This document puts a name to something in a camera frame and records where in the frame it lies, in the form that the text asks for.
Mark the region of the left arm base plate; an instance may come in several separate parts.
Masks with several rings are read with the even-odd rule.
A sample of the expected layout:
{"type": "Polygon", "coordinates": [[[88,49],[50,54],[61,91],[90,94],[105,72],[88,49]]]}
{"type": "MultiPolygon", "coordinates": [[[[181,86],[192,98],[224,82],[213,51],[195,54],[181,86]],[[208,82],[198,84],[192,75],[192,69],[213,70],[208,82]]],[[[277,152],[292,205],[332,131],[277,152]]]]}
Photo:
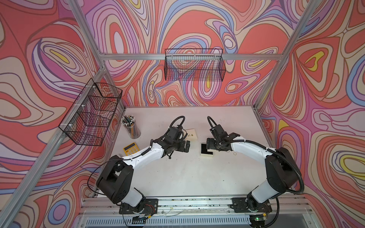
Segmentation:
{"type": "Polygon", "coordinates": [[[122,203],[119,209],[119,214],[145,216],[154,215],[158,212],[158,203],[159,200],[157,198],[142,199],[135,207],[132,207],[127,203],[122,203]]]}

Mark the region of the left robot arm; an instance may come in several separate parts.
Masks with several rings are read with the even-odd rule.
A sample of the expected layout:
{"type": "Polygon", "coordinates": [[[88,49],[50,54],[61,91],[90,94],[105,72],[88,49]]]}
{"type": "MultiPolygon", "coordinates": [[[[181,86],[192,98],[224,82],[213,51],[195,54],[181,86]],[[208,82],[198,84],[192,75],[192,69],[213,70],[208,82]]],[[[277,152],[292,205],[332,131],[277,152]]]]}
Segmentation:
{"type": "Polygon", "coordinates": [[[137,153],[125,157],[111,157],[105,164],[96,186],[114,204],[125,203],[131,207],[143,207],[145,196],[132,188],[134,171],[153,161],[171,157],[175,151],[189,152],[190,142],[182,125],[170,126],[158,139],[151,140],[150,145],[137,153]]]}

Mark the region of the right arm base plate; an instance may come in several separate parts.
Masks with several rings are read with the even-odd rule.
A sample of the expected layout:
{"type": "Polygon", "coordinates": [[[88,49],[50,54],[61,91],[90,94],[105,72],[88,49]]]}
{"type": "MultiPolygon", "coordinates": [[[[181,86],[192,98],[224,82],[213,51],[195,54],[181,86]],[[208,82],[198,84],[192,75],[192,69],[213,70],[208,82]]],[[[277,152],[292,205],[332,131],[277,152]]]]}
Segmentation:
{"type": "Polygon", "coordinates": [[[272,207],[268,200],[264,203],[258,203],[254,198],[232,198],[232,203],[229,205],[235,213],[271,213],[272,207]]]}

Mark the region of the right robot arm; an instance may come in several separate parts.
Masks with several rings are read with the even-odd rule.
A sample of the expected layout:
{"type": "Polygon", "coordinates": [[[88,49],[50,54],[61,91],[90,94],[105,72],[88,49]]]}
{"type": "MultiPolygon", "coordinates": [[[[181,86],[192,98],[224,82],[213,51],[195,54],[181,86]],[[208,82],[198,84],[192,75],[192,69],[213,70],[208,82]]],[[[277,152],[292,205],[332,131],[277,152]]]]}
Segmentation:
{"type": "Polygon", "coordinates": [[[245,200],[247,210],[256,212],[269,199],[286,192],[301,194],[304,191],[300,169],[286,148],[269,148],[244,139],[239,134],[228,134],[221,125],[212,127],[210,132],[213,138],[207,139],[207,150],[241,153],[265,166],[266,180],[247,195],[245,200]]]}

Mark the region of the cream box base black lining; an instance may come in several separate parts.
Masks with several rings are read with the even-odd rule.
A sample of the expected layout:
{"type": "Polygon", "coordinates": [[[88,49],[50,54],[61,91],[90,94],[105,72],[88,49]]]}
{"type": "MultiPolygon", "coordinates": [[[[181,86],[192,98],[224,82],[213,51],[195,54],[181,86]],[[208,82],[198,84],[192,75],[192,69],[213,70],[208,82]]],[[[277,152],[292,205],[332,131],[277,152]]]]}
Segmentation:
{"type": "Polygon", "coordinates": [[[214,153],[211,151],[208,151],[207,149],[207,145],[205,143],[201,144],[201,152],[200,152],[200,156],[204,156],[204,157],[213,157],[214,153]]]}

